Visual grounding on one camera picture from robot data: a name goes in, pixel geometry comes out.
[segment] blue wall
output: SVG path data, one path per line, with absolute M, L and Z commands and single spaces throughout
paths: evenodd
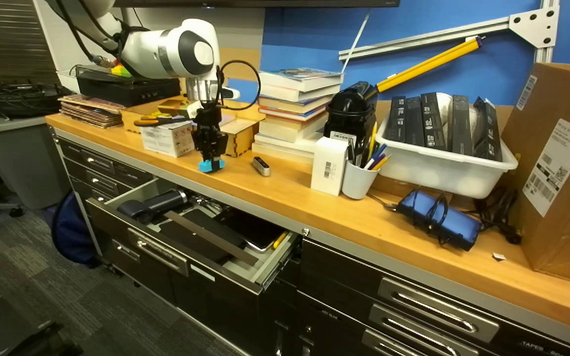
M 492 20 L 537 9 L 539 4 L 539 0 L 402 0 L 400 7 L 371 11 L 358 45 Z M 560 11 L 554 62 L 570 63 L 570 0 L 561 0 Z M 337 52 L 351 47 L 365 14 L 366 9 L 267 9 L 260 69 L 341 70 Z M 376 84 L 457 43 L 352 59 L 343 86 L 357 81 Z M 531 69 L 533 53 L 531 45 L 512 32 L 489 34 L 481 49 L 387 90 L 382 99 L 443 91 L 514 104 Z M 243 101 L 251 101 L 256 93 L 254 83 L 231 79 L 229 85 L 242 90 Z

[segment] wooden countertop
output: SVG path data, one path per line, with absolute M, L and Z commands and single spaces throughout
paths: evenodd
M 265 178 L 251 167 L 253 155 L 248 152 L 224 158 L 226 168 L 207 175 L 197 170 L 201 156 L 196 151 L 172 158 L 145 151 L 140 135 L 122 128 L 95 128 L 61 115 L 46 120 L 57 129 L 570 325 L 570 281 L 531 270 L 521 248 L 497 232 L 482 233 L 470 252 L 448 250 L 371 198 L 353 201 L 310 189 L 308 165 L 271 158 L 272 175 Z M 495 261 L 493 252 L 507 260 Z

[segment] usb drive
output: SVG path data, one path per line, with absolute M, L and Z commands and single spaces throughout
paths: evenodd
M 252 167 L 254 167 L 261 176 L 269 177 L 271 174 L 270 166 L 267 165 L 260 157 L 255 157 L 254 160 L 252 160 Z

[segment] stack of books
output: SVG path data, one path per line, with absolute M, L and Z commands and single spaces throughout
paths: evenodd
M 83 94 L 64 96 L 59 98 L 59 101 L 61 114 L 71 119 L 104 129 L 122 125 L 120 110 L 125 107 L 120 104 Z
M 313 147 L 329 115 L 326 105 L 340 91 L 340 73 L 311 68 L 261 72 L 259 124 L 252 150 L 311 164 Z

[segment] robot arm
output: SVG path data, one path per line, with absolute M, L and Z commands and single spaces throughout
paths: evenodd
M 108 59 L 86 50 L 77 33 L 116 56 L 133 75 L 152 79 L 187 78 L 189 99 L 200 100 L 193 140 L 204 162 L 200 171 L 223 168 L 220 155 L 226 151 L 228 136 L 219 131 L 221 110 L 217 99 L 219 83 L 219 42 L 212 24 L 197 19 L 184 20 L 180 27 L 151 31 L 132 28 L 117 20 L 109 10 L 114 0 L 46 0 L 68 23 L 90 61 L 111 67 Z

